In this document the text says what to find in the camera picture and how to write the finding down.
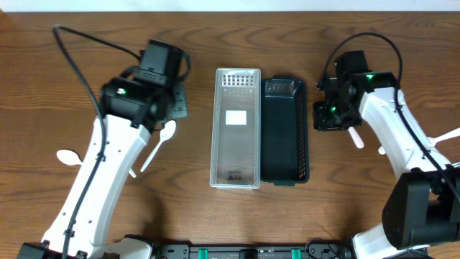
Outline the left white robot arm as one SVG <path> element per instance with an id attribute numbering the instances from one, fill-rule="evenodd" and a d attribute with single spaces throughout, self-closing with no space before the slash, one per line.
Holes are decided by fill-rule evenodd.
<path id="1" fill-rule="evenodd" d="M 138 65 L 101 87 L 101 113 L 59 215 L 39 243 L 24 243 L 18 258 L 151 258 L 154 244 L 138 235 L 107 242 L 110 221 L 131 167 L 155 127 L 185 117 L 179 47 L 150 40 Z"/>

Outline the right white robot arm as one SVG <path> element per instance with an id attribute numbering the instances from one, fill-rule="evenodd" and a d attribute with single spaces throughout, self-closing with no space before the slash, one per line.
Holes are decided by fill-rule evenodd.
<path id="1" fill-rule="evenodd" d="M 397 183 L 382 222 L 352 239 L 355 258 L 393 258 L 406 250 L 459 241 L 459 169 L 434 148 L 395 89 L 389 71 L 373 72 L 361 50 L 335 59 L 336 77 L 318 87 L 324 101 L 313 105 L 320 132 L 372 128 L 391 163 Z"/>

